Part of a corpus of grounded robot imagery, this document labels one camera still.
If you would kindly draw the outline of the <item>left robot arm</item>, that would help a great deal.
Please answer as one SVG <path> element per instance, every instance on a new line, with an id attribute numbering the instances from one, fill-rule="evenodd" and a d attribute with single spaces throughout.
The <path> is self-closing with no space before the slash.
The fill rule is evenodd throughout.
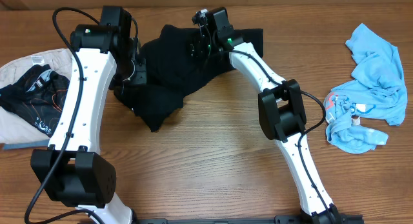
<path id="1" fill-rule="evenodd" d="M 137 33 L 129 12 L 104 6 L 100 19 L 78 25 L 65 39 L 73 65 L 63 111 L 47 148 L 34 150 L 30 160 L 39 192 L 95 223 L 137 222 L 116 194 L 116 170 L 99 144 L 108 91 L 146 83 Z"/>

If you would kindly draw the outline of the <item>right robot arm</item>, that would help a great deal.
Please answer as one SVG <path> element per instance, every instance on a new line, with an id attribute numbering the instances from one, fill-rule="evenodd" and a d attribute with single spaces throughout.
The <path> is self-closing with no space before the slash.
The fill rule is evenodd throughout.
<path id="1" fill-rule="evenodd" d="M 226 8 L 200 10 L 192 17 L 201 36 L 190 46 L 196 59 L 228 58 L 257 90 L 259 124 L 283 154 L 299 194 L 301 223 L 341 223 L 342 218 L 326 192 L 308 149 L 307 117 L 299 83 L 277 75 L 229 23 Z"/>

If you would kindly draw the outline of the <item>light blue shirt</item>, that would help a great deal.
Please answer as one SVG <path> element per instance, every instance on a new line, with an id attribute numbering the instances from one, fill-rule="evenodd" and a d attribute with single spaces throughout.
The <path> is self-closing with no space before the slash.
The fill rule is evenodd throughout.
<path id="1" fill-rule="evenodd" d="M 346 40 L 356 67 L 352 80 L 332 88 L 323 104 L 327 141 L 350 154 L 384 146 L 388 134 L 364 127 L 361 118 L 381 119 L 390 126 L 402 124 L 408 103 L 398 48 L 361 23 Z"/>

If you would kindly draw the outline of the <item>black shirt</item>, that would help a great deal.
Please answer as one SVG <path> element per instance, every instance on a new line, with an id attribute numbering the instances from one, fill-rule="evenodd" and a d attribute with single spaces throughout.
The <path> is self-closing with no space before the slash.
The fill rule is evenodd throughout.
<path id="1" fill-rule="evenodd" d="M 115 97 L 141 117 L 152 132 L 157 132 L 170 114 L 183 107 L 185 96 L 234 69 L 227 54 L 212 53 L 208 59 L 192 57 L 189 41 L 199 35 L 196 28 L 165 25 L 157 39 L 142 47 L 146 83 L 114 87 Z"/>

